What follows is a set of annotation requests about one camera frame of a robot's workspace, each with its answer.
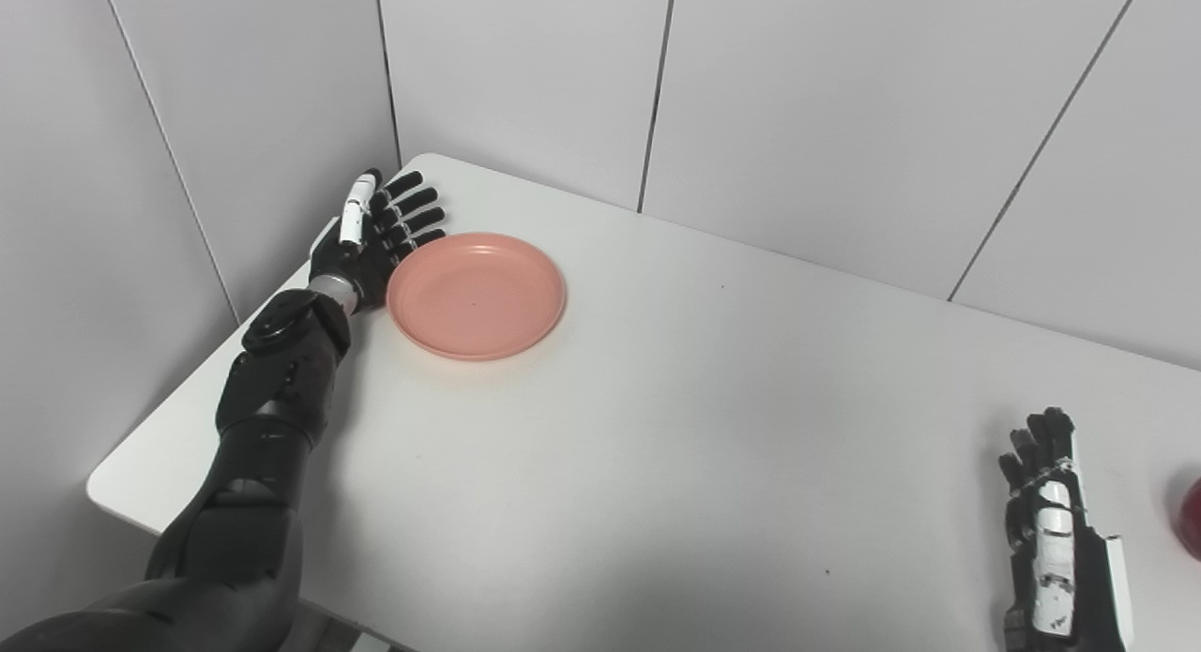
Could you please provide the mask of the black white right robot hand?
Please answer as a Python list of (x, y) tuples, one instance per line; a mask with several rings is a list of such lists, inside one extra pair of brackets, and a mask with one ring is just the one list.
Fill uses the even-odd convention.
[(1133, 602), (1122, 537), (1088, 518), (1075, 425), (1059, 407), (1026, 417), (998, 459), (1012, 605), (1005, 651), (1128, 651)]

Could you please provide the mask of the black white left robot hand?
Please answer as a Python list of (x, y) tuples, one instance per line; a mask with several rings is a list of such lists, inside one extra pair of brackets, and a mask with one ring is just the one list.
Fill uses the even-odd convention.
[(381, 307), (395, 268), (446, 237), (446, 208), (438, 199), (422, 172), (401, 173), (389, 183), (376, 169), (357, 177), (313, 243), (307, 289), (329, 297), (346, 315)]

